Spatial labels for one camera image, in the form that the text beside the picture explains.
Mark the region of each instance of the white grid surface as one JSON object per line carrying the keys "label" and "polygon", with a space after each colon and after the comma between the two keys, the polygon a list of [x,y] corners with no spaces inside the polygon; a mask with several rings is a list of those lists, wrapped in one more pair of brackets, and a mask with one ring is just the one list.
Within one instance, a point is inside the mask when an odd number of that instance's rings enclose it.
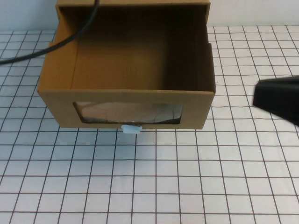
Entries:
{"label": "white grid surface", "polygon": [[[209,27],[217,94],[203,130],[60,128],[43,57],[0,67],[0,224],[298,224],[298,129],[251,106],[299,75],[299,26]],[[0,57],[55,31],[0,32]]]}

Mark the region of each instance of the white wall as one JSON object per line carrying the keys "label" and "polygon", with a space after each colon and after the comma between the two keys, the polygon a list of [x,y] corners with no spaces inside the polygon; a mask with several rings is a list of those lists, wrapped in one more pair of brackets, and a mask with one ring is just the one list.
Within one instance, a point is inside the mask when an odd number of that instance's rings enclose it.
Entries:
{"label": "white wall", "polygon": [[[299,0],[210,0],[210,26],[299,25]],[[56,0],[0,0],[0,30],[55,29]]]}
{"label": "white wall", "polygon": [[299,25],[299,0],[210,1],[210,26]]}
{"label": "white wall", "polygon": [[57,0],[0,0],[0,30],[56,29]]}

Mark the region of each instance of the black cable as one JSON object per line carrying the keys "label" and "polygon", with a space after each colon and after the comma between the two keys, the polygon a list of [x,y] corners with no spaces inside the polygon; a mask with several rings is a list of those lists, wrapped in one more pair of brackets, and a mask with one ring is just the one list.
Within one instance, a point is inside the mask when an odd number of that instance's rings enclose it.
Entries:
{"label": "black cable", "polygon": [[10,59],[3,60],[3,61],[0,60],[0,65],[25,61],[25,60],[28,60],[28,59],[31,59],[31,58],[39,57],[41,55],[45,55],[45,54],[48,54],[48,53],[50,53],[54,50],[57,50],[57,49],[63,47],[64,45],[74,41],[75,39],[80,37],[91,25],[92,21],[94,20],[96,14],[97,14],[99,3],[100,3],[100,0],[95,0],[94,1],[93,12],[91,13],[91,15],[90,15],[89,19],[87,20],[87,22],[85,23],[85,25],[79,31],[77,31],[76,33],[71,35],[70,37],[66,38],[65,40],[63,40],[63,41],[61,41],[61,42],[59,42],[59,43],[57,43],[57,44],[55,44],[51,47],[40,50],[40,51],[35,52],[33,54],[30,54],[30,55],[24,55],[24,56],[21,56],[21,57],[10,58]]}

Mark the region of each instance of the black object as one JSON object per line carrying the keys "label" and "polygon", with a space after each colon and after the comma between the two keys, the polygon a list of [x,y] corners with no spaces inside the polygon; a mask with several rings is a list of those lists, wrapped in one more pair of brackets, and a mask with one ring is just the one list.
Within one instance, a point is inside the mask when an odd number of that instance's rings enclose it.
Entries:
{"label": "black object", "polygon": [[100,0],[95,0],[94,1],[94,5],[93,5],[93,12],[91,13],[89,19],[87,20],[87,22],[85,23],[85,25],[78,30],[76,33],[74,33],[73,35],[71,35],[70,37],[66,38],[65,40],[49,47],[43,50],[40,50],[38,52],[35,52],[33,54],[30,55],[25,55],[25,56],[21,56],[21,57],[15,57],[15,58],[10,58],[7,60],[0,60],[0,65],[4,65],[4,64],[10,64],[10,63],[15,63],[15,62],[21,62],[21,61],[25,61],[31,58],[35,58],[35,57],[39,57],[45,54],[48,54],[54,50],[57,50],[61,47],[63,47],[64,45],[74,41],[75,39],[77,39],[78,37],[80,37],[90,26],[90,24],[92,23],[93,19],[95,18],[95,15],[98,11],[98,6],[99,6]]}
{"label": "black object", "polygon": [[299,126],[299,77],[259,81],[253,105]]}

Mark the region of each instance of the cardboard edge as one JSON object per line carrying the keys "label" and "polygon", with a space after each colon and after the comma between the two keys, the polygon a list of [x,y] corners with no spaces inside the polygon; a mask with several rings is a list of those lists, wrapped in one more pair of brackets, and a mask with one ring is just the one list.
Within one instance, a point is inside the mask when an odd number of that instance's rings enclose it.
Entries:
{"label": "cardboard edge", "polygon": [[212,74],[212,82],[213,82],[213,93],[216,94],[216,80],[215,80],[215,69],[214,69],[214,60],[213,60],[213,49],[212,49],[212,45],[209,43],[208,44],[208,51],[209,53],[209,57],[211,58],[211,64],[210,64],[210,73]]}
{"label": "cardboard edge", "polygon": [[67,90],[59,90],[59,89],[38,89],[38,93],[55,93],[55,94],[63,94],[63,93],[164,93],[164,94],[190,94],[190,95],[214,95],[213,91],[176,91],[176,90],[126,90],[126,89],[117,89],[117,90],[76,90],[76,89],[67,89]]}
{"label": "cardboard edge", "polygon": [[[60,7],[87,7],[87,6],[92,6],[94,3],[93,0],[85,1],[85,2],[80,2],[79,0],[75,1],[70,1],[70,0],[57,0],[56,3],[56,11],[58,18],[60,17]],[[203,0],[203,1],[173,1],[173,0],[165,0],[164,2],[161,2],[160,0],[157,1],[152,1],[152,2],[147,2],[147,3],[142,3],[139,0],[138,1],[113,1],[113,0],[100,0],[99,6],[106,6],[106,7],[113,7],[113,6],[124,6],[124,7],[131,7],[131,6],[152,6],[152,5],[206,5],[206,24],[208,22],[209,14],[210,14],[210,7],[211,7],[211,2],[210,0]]]}
{"label": "cardboard edge", "polygon": [[[49,45],[48,45],[48,47],[53,46],[53,44],[54,44],[54,42],[50,42]],[[37,84],[37,90],[36,90],[36,92],[37,92],[39,95],[40,95],[40,92],[43,91],[43,87],[42,87],[42,85],[41,85],[41,80],[42,80],[43,77],[45,76],[45,72],[44,72],[44,70],[45,70],[45,66],[43,65],[41,74],[40,74],[40,76],[39,76],[39,81],[38,81],[38,84]]]}

